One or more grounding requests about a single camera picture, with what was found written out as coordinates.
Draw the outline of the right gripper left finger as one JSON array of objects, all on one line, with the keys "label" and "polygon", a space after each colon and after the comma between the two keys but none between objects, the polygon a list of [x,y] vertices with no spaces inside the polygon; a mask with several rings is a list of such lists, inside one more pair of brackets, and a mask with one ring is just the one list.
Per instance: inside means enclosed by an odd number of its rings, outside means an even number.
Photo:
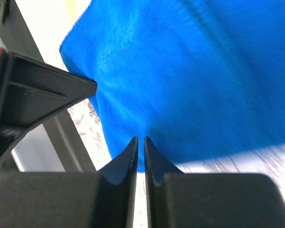
[{"label": "right gripper left finger", "polygon": [[0,174],[0,228],[130,228],[138,139],[96,172]]}]

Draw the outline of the blue towel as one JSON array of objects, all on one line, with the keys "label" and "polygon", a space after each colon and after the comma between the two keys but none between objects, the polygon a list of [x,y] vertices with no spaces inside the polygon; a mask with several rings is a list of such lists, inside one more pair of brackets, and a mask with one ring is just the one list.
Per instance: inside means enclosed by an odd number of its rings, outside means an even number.
[{"label": "blue towel", "polygon": [[285,144],[285,0],[94,0],[60,46],[116,157],[175,164]]}]

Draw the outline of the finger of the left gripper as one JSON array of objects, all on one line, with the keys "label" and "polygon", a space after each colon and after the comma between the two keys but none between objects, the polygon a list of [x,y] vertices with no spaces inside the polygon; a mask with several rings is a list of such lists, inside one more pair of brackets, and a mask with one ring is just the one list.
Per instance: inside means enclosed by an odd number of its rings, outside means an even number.
[{"label": "finger of the left gripper", "polygon": [[94,80],[0,51],[0,165],[29,131],[95,95],[96,89]]}]

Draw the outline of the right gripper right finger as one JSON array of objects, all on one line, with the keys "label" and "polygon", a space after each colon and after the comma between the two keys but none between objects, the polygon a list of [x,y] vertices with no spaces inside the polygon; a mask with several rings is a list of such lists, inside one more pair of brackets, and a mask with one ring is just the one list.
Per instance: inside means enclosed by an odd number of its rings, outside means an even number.
[{"label": "right gripper right finger", "polygon": [[151,228],[285,228],[285,202],[260,173],[183,173],[144,140]]}]

